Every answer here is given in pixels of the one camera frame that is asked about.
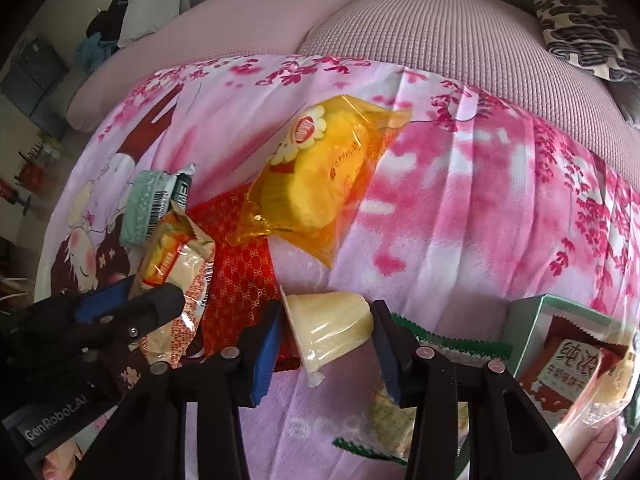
blue gripper pad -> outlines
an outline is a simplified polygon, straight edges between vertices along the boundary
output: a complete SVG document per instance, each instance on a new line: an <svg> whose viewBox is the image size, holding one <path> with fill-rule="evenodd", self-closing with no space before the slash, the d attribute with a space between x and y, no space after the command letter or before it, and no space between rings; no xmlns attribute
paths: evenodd
<svg viewBox="0 0 640 480"><path fill-rule="evenodd" d="M262 398L267 394L267 391L269 391L269 384L271 383L273 369L276 366L281 340L282 309L279 308L273 324L269 327L269 331L264 338L258 357L255 360L254 384L251 390L251 397L256 406L260 404Z"/></svg>
<svg viewBox="0 0 640 480"><path fill-rule="evenodd" d="M396 404L400 405L402 393L400 389L400 367L398 360L396 360L382 323L380 323L379 319L376 319L378 313L372 310L372 314L373 334L371 337L373 339L373 346L376 348L376 354L378 355L382 378L385 380L386 392Z"/></svg>
<svg viewBox="0 0 640 480"><path fill-rule="evenodd" d="M95 317L104 316L121 304L127 303L133 278L129 276L114 285L83 296L74 314L76 322L91 323Z"/></svg>

yellow snack bag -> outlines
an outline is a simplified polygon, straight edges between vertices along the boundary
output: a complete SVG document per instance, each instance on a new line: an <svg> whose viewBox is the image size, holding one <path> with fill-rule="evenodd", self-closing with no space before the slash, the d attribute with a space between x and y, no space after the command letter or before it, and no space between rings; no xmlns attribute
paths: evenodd
<svg viewBox="0 0 640 480"><path fill-rule="evenodd" d="M331 267L380 156L410 118L347 95L301 112L250 187L230 242L277 234Z"/></svg>
<svg viewBox="0 0 640 480"><path fill-rule="evenodd" d="M215 255L216 243L172 201L149 238L129 292L129 298L135 298L173 283L184 293L182 314L138 343L150 363L162 360L179 366L207 306Z"/></svg>

red patterned wrapper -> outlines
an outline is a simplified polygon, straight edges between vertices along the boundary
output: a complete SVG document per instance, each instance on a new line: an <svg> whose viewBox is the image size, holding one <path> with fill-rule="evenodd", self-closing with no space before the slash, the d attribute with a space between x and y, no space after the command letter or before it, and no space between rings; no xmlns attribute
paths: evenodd
<svg viewBox="0 0 640 480"><path fill-rule="evenodd" d="M242 329L260 321L269 300L279 300L273 263L266 238L232 246L226 236L233 232L249 184L189 209L189 215L216 242L209 302L200 321L207 356L225 346L234 345ZM300 366L288 324L275 370L293 370Z"/></svg>

orange plastic bag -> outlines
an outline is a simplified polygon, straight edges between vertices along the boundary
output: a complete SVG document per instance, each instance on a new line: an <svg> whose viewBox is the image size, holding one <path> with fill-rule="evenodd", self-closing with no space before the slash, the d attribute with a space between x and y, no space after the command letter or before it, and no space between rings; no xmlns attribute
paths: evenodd
<svg viewBox="0 0 640 480"><path fill-rule="evenodd" d="M304 110L250 187L230 242L277 234L331 267L380 156L410 118L347 95Z"/></svg>

red packaging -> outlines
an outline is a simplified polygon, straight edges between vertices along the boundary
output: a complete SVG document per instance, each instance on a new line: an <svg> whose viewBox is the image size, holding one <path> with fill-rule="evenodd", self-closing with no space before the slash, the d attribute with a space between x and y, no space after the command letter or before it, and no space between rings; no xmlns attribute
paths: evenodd
<svg viewBox="0 0 640 480"><path fill-rule="evenodd" d="M216 241L209 304L200 321L207 356L234 345L244 327L260 321L269 300L281 299L266 238L255 238L238 246L226 241L238 224L249 186L236 187L189 210L191 219ZM299 366L296 345L285 323L275 370Z"/></svg>
<svg viewBox="0 0 640 480"><path fill-rule="evenodd" d="M626 347L599 341L562 317L554 317L542 354L520 385L551 428L569 425L593 400L596 380L624 357Z"/></svg>

